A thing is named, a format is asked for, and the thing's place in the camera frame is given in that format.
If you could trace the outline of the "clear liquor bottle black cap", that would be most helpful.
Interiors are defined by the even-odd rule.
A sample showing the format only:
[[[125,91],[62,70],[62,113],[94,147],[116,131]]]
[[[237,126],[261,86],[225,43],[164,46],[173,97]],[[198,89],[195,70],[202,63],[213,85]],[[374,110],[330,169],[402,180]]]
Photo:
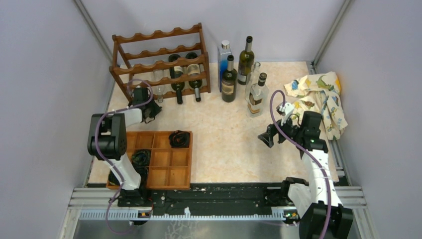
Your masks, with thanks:
[[[266,103],[266,99],[269,93],[269,89],[266,86],[266,73],[260,73],[258,82],[252,84],[248,97],[247,107],[249,116],[254,118],[262,115],[263,109]]]

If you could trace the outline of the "green wine bottle white label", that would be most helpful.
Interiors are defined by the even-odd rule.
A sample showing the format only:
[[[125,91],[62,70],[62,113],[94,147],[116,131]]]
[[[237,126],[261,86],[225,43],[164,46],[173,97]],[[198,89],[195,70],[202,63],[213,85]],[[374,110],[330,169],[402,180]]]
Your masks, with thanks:
[[[168,57],[168,60],[169,62],[174,62],[179,58],[179,54],[172,54]],[[169,73],[171,79],[176,79],[184,74],[184,68],[182,66],[175,66],[169,69]],[[185,88],[185,82],[172,83],[171,88],[176,93],[177,104],[181,105],[183,103],[182,91]]]

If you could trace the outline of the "green wine bottle dark label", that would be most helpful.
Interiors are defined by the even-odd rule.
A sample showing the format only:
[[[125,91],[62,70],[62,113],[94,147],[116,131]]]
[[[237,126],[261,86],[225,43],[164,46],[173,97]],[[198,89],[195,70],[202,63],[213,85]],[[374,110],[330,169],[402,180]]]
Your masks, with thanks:
[[[190,52],[186,55],[187,59],[195,59],[198,55],[195,52]],[[187,66],[187,74],[189,76],[196,76],[201,73],[199,64],[190,64]],[[190,87],[194,90],[196,102],[201,101],[200,87],[202,86],[202,79],[189,81]]]

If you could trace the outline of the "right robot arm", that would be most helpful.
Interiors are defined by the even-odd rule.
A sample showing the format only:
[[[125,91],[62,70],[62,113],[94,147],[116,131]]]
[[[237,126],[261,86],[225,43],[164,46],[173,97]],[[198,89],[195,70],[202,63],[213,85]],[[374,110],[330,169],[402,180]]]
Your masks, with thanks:
[[[288,177],[283,181],[281,201],[296,207],[299,218],[299,237],[302,239],[346,239],[353,212],[344,207],[337,195],[328,165],[328,146],[320,138],[319,113],[305,111],[300,125],[291,118],[278,120],[267,126],[258,139],[271,148],[274,136],[278,143],[288,140],[300,152],[309,179]]]

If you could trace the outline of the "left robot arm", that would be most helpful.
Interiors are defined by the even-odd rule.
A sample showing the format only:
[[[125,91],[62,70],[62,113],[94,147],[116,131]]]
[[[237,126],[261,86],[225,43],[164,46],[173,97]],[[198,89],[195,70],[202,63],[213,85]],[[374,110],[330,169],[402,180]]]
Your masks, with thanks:
[[[126,127],[144,120],[143,109],[161,109],[151,89],[136,88],[134,93],[134,103],[125,109],[92,115],[87,148],[90,155],[110,168],[108,179],[119,186],[117,198],[129,198],[135,205],[143,206],[149,200],[145,179],[152,151],[136,149],[129,156]]]

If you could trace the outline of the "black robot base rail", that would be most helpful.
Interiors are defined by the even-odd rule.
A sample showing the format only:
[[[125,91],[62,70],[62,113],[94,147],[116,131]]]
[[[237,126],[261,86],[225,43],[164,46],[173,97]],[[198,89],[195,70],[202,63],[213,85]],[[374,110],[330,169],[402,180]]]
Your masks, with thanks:
[[[284,183],[192,183],[188,190],[122,191],[119,207],[152,207],[154,216],[266,216],[273,207],[293,206]]]

